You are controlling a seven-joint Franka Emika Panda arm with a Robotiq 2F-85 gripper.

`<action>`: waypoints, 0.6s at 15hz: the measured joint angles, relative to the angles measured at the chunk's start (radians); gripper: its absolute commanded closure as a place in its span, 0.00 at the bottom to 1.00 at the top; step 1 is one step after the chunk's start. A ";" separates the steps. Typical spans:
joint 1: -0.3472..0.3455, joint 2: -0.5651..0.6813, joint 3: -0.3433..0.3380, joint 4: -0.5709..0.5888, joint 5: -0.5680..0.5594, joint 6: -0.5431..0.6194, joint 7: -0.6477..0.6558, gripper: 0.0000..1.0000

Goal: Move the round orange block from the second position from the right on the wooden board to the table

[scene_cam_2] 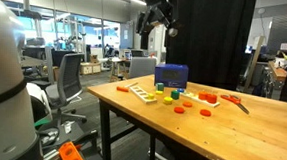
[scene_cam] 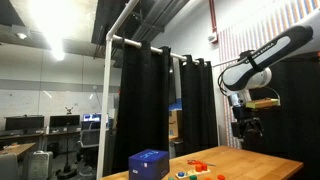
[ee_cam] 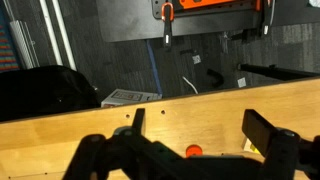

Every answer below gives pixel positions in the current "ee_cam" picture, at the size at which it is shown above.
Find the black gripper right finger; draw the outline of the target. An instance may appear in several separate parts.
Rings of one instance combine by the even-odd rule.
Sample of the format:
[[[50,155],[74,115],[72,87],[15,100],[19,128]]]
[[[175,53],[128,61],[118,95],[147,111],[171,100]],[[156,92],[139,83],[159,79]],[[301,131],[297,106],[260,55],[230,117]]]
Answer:
[[[277,129],[254,109],[246,109],[242,122],[242,132],[266,156],[271,139]]]

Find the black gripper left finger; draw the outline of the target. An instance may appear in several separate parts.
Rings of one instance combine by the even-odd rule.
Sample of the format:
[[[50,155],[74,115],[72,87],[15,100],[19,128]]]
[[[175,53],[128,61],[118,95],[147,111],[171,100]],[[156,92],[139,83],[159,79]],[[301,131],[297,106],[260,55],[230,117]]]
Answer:
[[[145,134],[145,109],[138,108],[132,123],[132,128],[139,134]]]

